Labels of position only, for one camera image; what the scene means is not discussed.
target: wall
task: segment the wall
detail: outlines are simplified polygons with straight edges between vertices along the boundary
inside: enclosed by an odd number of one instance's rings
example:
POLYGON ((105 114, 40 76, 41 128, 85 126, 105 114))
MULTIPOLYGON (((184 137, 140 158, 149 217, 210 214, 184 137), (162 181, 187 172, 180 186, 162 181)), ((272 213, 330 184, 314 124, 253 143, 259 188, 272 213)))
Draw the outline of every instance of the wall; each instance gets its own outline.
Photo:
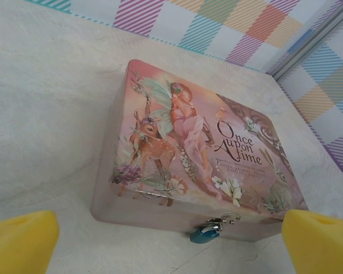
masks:
POLYGON ((343 24, 278 83, 343 172, 343 24))
POLYGON ((343 0, 27 0, 271 73, 343 0))

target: box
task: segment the box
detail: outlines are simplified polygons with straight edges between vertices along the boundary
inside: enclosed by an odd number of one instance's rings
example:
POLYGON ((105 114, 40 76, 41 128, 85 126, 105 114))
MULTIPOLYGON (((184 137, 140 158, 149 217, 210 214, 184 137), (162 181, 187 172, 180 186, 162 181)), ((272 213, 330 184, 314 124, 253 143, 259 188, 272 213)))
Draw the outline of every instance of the box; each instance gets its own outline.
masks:
POLYGON ((222 237, 280 232, 307 209, 267 116, 132 60, 109 114, 92 214, 100 221, 193 232, 237 213, 222 237))

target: box lid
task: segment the box lid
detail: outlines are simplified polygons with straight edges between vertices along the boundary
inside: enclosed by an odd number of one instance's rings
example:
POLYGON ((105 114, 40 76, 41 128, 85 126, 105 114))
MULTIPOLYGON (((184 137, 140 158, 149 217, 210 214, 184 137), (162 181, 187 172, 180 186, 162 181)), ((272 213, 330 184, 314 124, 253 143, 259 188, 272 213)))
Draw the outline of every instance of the box lid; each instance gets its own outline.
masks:
POLYGON ((145 195, 282 219, 307 209, 270 119, 147 63, 127 67, 110 180, 145 195))

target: yellow sponge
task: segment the yellow sponge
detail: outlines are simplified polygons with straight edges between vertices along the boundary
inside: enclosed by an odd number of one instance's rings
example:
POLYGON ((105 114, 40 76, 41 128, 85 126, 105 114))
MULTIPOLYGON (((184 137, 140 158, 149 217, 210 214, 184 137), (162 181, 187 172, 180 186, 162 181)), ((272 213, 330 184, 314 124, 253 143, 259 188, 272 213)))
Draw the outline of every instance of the yellow sponge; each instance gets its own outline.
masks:
POLYGON ((282 236, 297 274, 343 274, 343 220, 290 210, 282 236))
POLYGON ((0 274, 46 273, 58 235, 52 211, 0 221, 0 274))

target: plaid wall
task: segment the plaid wall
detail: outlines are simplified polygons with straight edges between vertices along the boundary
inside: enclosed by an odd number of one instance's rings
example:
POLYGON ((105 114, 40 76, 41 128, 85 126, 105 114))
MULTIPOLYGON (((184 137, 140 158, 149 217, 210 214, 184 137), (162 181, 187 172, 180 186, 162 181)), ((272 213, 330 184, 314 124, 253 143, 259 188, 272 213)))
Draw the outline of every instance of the plaid wall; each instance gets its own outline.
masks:
POLYGON ((343 24, 278 83, 343 172, 343 24))
POLYGON ((27 0, 270 73, 342 0, 27 0))

